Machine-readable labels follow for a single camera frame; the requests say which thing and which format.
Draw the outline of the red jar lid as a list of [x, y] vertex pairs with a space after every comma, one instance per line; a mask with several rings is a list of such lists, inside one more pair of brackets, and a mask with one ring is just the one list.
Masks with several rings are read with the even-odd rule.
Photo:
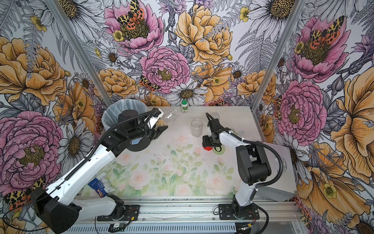
[[212, 147], [203, 147], [206, 151], [211, 151], [213, 148]]

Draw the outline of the red-lid peanut jar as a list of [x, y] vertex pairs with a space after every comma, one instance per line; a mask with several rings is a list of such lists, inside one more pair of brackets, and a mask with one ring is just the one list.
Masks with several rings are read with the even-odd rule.
[[179, 111], [175, 108], [165, 109], [163, 112], [164, 115], [157, 121], [156, 127], [168, 126], [179, 117]]

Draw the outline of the green-lid peanut jar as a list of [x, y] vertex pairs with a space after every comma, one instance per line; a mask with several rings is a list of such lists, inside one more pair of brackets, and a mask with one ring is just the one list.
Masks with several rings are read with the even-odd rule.
[[220, 120], [220, 115], [218, 113], [214, 112], [214, 113], [211, 113], [210, 115], [212, 116], [213, 119], [217, 119], [218, 121]]
[[203, 122], [200, 118], [194, 118], [191, 121], [191, 135], [193, 137], [200, 137], [202, 135]]

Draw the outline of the black trash bin with liner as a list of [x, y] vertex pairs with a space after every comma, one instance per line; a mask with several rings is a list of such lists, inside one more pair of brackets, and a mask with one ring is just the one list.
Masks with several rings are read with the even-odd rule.
[[[121, 99], [114, 104], [110, 105], [105, 110], [101, 121], [105, 131], [108, 131], [116, 123], [135, 117], [137, 115], [148, 112], [149, 108], [143, 102], [136, 99]], [[146, 149], [151, 140], [147, 137], [140, 137], [132, 140], [129, 151], [139, 152]]]

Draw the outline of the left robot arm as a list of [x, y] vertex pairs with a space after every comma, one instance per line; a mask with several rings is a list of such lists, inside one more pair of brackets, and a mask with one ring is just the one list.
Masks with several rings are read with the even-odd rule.
[[117, 196], [81, 201], [75, 198], [103, 167], [124, 150], [139, 152], [157, 139], [167, 129], [167, 126], [156, 127], [163, 114], [159, 108], [142, 114], [135, 110], [122, 112], [119, 122], [104, 133], [83, 160], [46, 189], [38, 188], [31, 193], [31, 204], [37, 217], [56, 234], [67, 231], [77, 221], [89, 218], [104, 216], [121, 219], [125, 215], [125, 205]]

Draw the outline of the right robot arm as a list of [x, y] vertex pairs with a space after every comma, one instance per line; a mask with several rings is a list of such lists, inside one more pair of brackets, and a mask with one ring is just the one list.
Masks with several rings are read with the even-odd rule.
[[250, 143], [229, 128], [223, 127], [212, 115], [207, 114], [206, 117], [211, 134], [202, 137], [203, 148], [223, 150], [224, 146], [229, 146], [236, 151], [242, 184], [233, 196], [231, 206], [233, 214], [242, 218], [254, 208], [253, 199], [258, 191], [257, 185], [271, 175], [271, 166], [260, 142]]

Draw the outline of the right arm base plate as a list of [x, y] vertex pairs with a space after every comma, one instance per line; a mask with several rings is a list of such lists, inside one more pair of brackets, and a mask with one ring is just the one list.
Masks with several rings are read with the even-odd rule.
[[258, 209], [252, 204], [245, 207], [235, 204], [219, 204], [218, 214], [220, 220], [258, 220]]

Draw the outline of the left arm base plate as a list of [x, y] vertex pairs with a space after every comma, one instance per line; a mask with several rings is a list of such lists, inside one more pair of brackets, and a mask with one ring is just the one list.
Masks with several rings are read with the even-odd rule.
[[97, 221], [137, 221], [140, 205], [122, 205], [110, 215], [98, 216]]

